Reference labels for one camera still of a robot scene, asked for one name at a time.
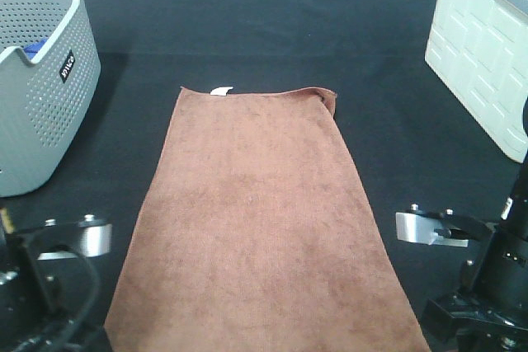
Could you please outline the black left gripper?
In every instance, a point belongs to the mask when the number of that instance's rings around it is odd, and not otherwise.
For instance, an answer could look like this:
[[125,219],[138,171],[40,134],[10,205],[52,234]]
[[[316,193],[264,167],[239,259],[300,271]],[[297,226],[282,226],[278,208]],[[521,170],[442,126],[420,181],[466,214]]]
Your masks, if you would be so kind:
[[[9,232],[1,226],[1,350],[87,351],[102,326],[88,321],[101,278],[90,259],[111,250],[112,225],[93,214],[71,223],[45,220],[40,227]],[[61,303],[60,282],[44,260],[74,259],[91,282],[82,305]]]

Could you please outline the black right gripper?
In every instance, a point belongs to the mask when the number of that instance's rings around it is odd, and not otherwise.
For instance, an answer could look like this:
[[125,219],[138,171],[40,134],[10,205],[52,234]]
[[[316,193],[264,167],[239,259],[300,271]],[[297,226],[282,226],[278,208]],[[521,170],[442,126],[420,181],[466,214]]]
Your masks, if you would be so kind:
[[456,291],[427,301],[422,326],[458,351],[527,350],[527,240],[495,222],[432,212],[412,204],[395,214],[397,239],[467,247],[486,241],[478,259],[463,266]]

